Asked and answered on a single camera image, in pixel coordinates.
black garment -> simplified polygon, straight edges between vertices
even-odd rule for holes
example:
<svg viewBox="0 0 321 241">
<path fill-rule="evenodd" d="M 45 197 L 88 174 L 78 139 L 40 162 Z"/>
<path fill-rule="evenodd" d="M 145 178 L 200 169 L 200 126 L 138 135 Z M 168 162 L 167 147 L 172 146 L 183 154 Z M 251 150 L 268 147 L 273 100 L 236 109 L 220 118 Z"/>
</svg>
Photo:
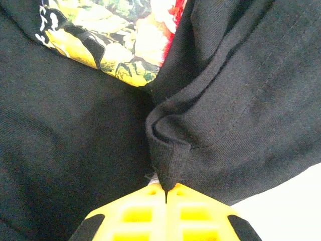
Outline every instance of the black garment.
<svg viewBox="0 0 321 241">
<path fill-rule="evenodd" d="M 29 38 L 36 1 L 1 5 L 0 240 L 67 240 L 90 211 L 147 185 L 152 101 Z"/>
<path fill-rule="evenodd" d="M 321 1 L 189 3 L 150 84 L 163 188 L 234 203 L 319 163 Z"/>
<path fill-rule="evenodd" d="M 0 0 L 4 240 L 66 240 L 142 187 L 225 203 L 320 162 L 319 0 L 189 0 L 144 92 L 41 46 L 37 1 Z"/>
</svg>

stitching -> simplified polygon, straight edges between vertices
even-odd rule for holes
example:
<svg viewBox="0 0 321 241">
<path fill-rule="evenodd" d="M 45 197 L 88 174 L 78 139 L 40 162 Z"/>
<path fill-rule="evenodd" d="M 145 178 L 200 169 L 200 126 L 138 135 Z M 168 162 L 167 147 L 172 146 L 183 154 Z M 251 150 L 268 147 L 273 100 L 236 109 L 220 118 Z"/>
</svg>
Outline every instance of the stitching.
<svg viewBox="0 0 321 241">
<path fill-rule="evenodd" d="M 303 13 L 298 17 L 298 19 L 295 21 L 295 23 L 294 23 L 294 24 L 287 30 L 287 32 L 282 36 L 282 38 L 279 39 L 279 43 L 271 50 L 271 52 L 268 54 L 268 56 L 266 57 L 266 59 L 260 64 L 260 66 L 258 67 L 258 69 L 255 71 L 254 74 L 256 74 L 256 73 L 262 68 L 262 66 L 267 62 L 267 60 L 271 57 L 271 55 L 272 55 L 272 53 L 275 51 L 275 49 L 280 45 L 280 41 L 281 41 L 282 39 L 284 39 L 284 37 L 289 33 L 289 31 L 293 28 L 293 26 L 296 25 L 297 22 L 300 20 L 300 18 L 305 14 L 306 9 L 305 9 L 305 10 L 303 11 Z M 241 91 L 236 95 L 235 99 L 233 99 L 233 101 L 230 103 L 230 108 L 232 108 L 232 107 L 234 106 L 233 103 L 235 103 L 236 99 L 237 99 L 243 92 L 244 92 L 244 90 L 241 90 Z M 228 110 L 229 110 L 230 108 L 228 108 L 228 109 L 226 109 L 226 110 L 224 111 L 224 113 L 222 114 L 222 116 L 220 117 L 220 119 L 219 119 L 219 121 L 217 122 L 216 125 L 219 125 L 219 124 L 221 123 L 222 119 L 224 118 L 224 116 L 226 115 L 226 113 L 228 112 Z"/>
<path fill-rule="evenodd" d="M 15 227 L 14 224 L 11 224 L 9 221 L 6 221 L 4 217 L 0 217 L 0 222 L 3 222 L 8 228 L 12 229 L 20 236 L 23 236 L 24 238 L 27 238 L 27 239 L 31 238 L 30 235 L 27 235 L 24 232 L 22 232 L 18 227 Z"/>
<path fill-rule="evenodd" d="M 285 59 L 287 59 L 288 58 L 288 56 L 290 55 L 290 53 L 293 51 L 293 49 L 295 48 L 295 47 L 297 47 L 297 44 L 303 39 L 303 37 L 305 36 L 305 34 L 307 33 L 307 31 L 309 31 L 312 27 L 313 27 L 313 25 L 320 19 L 321 17 L 318 17 L 318 19 L 316 19 L 311 25 L 310 25 L 310 27 L 302 34 L 302 36 L 301 36 L 301 38 L 295 43 L 295 45 L 290 49 L 290 51 L 287 53 L 287 55 L 282 59 L 282 61 L 280 62 L 280 64 L 278 65 L 278 67 L 276 68 L 276 70 L 273 72 L 273 73 L 271 73 L 270 74 L 270 76 L 267 78 L 267 80 L 264 82 L 264 84 L 260 87 L 260 88 L 258 88 L 258 90 L 256 91 L 256 93 L 255 93 L 255 95 L 254 96 L 252 96 L 252 98 L 251 98 L 251 100 L 248 102 L 248 104 L 246 105 L 246 107 L 243 109 L 243 111 L 242 111 L 242 113 L 239 115 L 239 117 L 235 120 L 235 122 L 233 123 L 233 125 L 232 125 L 232 127 L 223 135 L 223 136 L 221 136 L 217 141 L 215 141 L 213 144 L 210 144 L 210 145 L 207 145 L 207 146 L 198 146 L 198 147 L 193 147 L 193 148 L 191 148 L 191 149 L 199 149 L 199 148 L 207 148 L 207 147 L 210 147 L 210 146 L 212 146 L 212 145 L 214 145 L 215 143 L 218 143 L 221 139 L 223 139 L 228 133 L 230 133 L 230 131 L 233 129 L 233 127 L 235 126 L 235 124 L 238 122 L 238 120 L 242 117 L 242 115 L 244 114 L 244 112 L 245 112 L 245 110 L 248 108 L 248 106 L 252 103 L 252 101 L 256 98 L 256 96 L 257 96 L 257 94 L 261 91 L 261 89 L 263 89 L 266 85 L 267 85 L 267 83 L 269 82 L 269 80 L 271 79 L 271 77 L 273 76 L 273 75 L 275 75 L 276 74 L 276 72 L 279 70 L 279 68 L 281 67 L 281 64 L 284 62 L 284 60 Z"/>
</svg>

square opening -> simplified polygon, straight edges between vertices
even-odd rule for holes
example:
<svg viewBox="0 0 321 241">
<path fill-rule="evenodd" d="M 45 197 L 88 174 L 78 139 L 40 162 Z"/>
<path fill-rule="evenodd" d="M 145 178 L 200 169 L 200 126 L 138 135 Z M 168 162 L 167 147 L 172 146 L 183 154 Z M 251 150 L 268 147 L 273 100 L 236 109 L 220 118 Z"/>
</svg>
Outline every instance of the square opening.
<svg viewBox="0 0 321 241">
<path fill-rule="evenodd" d="M 208 229 L 185 229 L 183 241 L 219 241 L 215 230 Z"/>
<path fill-rule="evenodd" d="M 156 190 L 149 191 L 149 195 L 156 195 Z"/>
<path fill-rule="evenodd" d="M 177 193 L 176 193 L 177 196 L 185 196 L 185 193 L 182 191 L 182 190 L 177 190 Z"/>
<path fill-rule="evenodd" d="M 148 232 L 115 233 L 112 241 L 149 241 Z"/>
<path fill-rule="evenodd" d="M 206 207 L 187 206 L 181 208 L 181 220 L 211 220 Z"/>
<path fill-rule="evenodd" d="M 129 207 L 123 214 L 124 222 L 151 222 L 151 207 Z"/>
</svg>

white background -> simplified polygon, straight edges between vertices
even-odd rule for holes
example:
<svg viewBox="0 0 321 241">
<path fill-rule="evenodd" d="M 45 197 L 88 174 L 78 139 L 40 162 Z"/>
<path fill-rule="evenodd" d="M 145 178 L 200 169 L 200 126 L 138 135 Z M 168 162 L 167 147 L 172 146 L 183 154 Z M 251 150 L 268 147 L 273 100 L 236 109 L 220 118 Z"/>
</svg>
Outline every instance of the white background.
<svg viewBox="0 0 321 241">
<path fill-rule="evenodd" d="M 263 241 L 321 241 L 321 164 L 233 207 Z"/>
</svg>

printed fabric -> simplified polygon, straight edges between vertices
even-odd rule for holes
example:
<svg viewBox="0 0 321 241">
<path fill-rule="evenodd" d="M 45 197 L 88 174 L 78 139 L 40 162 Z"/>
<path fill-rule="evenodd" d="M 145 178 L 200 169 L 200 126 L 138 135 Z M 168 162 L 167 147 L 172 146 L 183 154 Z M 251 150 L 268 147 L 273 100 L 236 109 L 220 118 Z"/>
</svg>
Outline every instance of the printed fabric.
<svg viewBox="0 0 321 241">
<path fill-rule="evenodd" d="M 133 86 L 153 81 L 187 0 L 42 0 L 38 40 Z"/>
</svg>

